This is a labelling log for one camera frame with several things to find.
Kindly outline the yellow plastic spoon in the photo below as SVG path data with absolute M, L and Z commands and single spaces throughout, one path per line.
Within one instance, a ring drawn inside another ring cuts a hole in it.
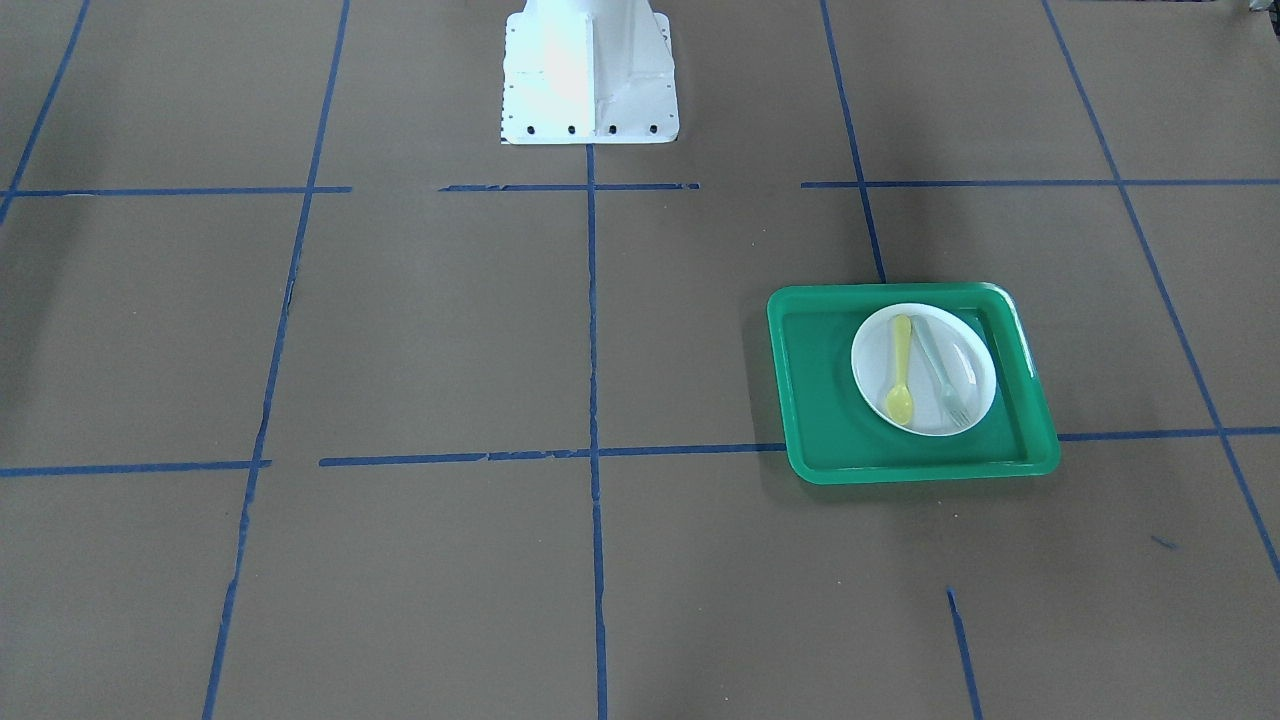
M 892 423 L 909 427 L 914 418 L 914 398 L 909 387 L 913 322 L 908 315 L 899 314 L 892 319 L 890 329 L 893 377 L 884 397 L 884 410 Z

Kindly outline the green plastic tray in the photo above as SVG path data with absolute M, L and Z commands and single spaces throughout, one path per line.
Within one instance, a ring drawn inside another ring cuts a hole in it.
M 893 429 L 860 396 L 852 337 L 874 311 L 927 304 L 957 315 L 995 360 L 995 405 L 977 428 L 928 438 Z M 991 283 L 794 286 L 767 304 L 785 443 L 817 486 L 1038 477 L 1059 436 L 1012 297 Z

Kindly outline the white round plate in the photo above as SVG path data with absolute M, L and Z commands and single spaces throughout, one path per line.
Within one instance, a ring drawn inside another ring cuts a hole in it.
M 909 372 L 914 418 L 909 427 L 900 427 L 886 414 L 884 397 L 893 377 L 890 325 L 899 314 L 928 318 L 946 369 L 970 416 L 970 425 L 964 430 L 955 428 L 940 407 L 938 386 L 914 332 Z M 995 360 L 986 342 L 957 315 L 932 305 L 893 304 L 872 313 L 852 337 L 849 364 L 855 386 L 870 410 L 893 429 L 913 436 L 960 436 L 977 428 L 995 405 L 997 378 Z

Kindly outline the pale green plastic fork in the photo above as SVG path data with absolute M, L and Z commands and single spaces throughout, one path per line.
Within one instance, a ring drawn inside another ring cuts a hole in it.
M 966 410 L 966 405 L 961 401 L 960 395 L 950 378 L 942 359 L 941 348 L 933 336 L 928 318 L 923 315 L 910 315 L 910 320 L 914 336 L 916 337 L 922 352 L 925 356 L 925 363 L 928 364 L 936 384 L 938 386 L 940 407 L 955 428 L 964 430 L 970 425 L 970 416 Z

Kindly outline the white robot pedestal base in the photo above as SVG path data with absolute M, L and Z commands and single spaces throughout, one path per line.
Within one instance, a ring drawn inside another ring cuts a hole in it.
M 649 1 L 527 1 L 504 41 L 502 143 L 677 140 L 669 18 Z

